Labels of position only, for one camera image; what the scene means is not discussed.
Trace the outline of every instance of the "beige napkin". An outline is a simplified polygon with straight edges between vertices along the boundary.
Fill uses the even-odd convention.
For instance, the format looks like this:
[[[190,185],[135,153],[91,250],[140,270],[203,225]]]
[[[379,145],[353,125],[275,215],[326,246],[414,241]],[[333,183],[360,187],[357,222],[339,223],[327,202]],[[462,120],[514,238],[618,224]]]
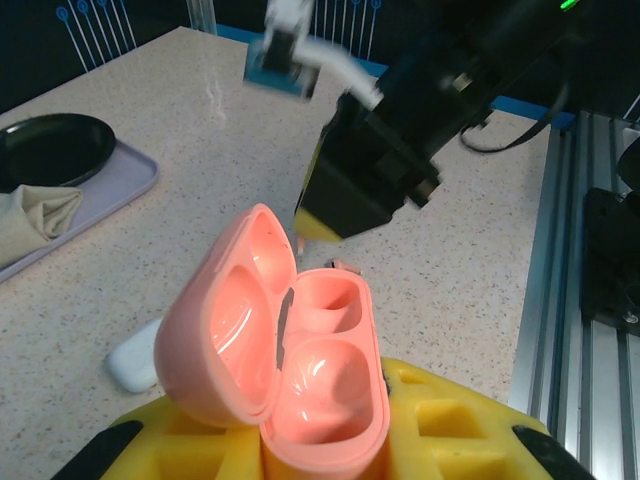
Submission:
[[[0,194],[0,268],[65,233],[81,202],[82,192],[71,187],[20,185]]]

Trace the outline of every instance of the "speckled countertop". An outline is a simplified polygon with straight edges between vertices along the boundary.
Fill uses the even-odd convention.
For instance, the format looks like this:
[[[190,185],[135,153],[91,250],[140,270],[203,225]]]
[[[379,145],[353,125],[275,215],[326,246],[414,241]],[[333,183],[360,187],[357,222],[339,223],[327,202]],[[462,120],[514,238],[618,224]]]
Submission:
[[[157,186],[0,284],[0,478],[49,478],[118,416],[161,395],[118,389],[109,350],[161,316],[220,230],[257,202],[290,226],[305,169],[342,91],[310,104],[242,83],[246,46],[173,31],[0,116],[73,111],[108,122],[161,167]],[[531,121],[496,113],[504,144]],[[548,132],[511,152],[436,157],[443,185],[422,211],[342,244],[311,244],[371,286],[380,349],[506,401]]]

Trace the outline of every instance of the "green led light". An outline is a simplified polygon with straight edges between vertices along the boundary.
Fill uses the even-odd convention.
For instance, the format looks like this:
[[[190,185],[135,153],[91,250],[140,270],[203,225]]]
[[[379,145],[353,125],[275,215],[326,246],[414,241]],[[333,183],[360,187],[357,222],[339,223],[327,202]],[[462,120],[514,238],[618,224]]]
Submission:
[[[560,5],[560,8],[566,12],[567,10],[570,10],[571,8],[575,7],[579,1],[580,0],[565,0]]]

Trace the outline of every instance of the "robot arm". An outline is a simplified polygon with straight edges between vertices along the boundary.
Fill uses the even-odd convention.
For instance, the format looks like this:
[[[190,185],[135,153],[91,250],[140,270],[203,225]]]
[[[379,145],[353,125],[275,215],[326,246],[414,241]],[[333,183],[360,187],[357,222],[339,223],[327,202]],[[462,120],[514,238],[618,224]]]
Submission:
[[[295,230],[338,241],[390,222],[407,199],[426,205],[439,185],[433,155],[482,125],[491,102],[573,33],[589,1],[441,2],[440,30],[417,39],[373,84],[339,47],[307,38],[313,2],[271,0],[245,78],[310,97],[325,66],[350,85],[321,133]]]

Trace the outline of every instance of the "open earbud case lid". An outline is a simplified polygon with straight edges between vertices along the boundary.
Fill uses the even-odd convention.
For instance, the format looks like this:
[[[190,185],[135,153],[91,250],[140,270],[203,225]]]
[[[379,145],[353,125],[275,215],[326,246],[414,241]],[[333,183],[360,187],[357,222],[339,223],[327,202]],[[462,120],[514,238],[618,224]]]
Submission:
[[[296,276],[291,244],[265,205],[218,237],[155,343],[160,383],[189,416],[221,427],[270,416],[283,357],[279,314]]]

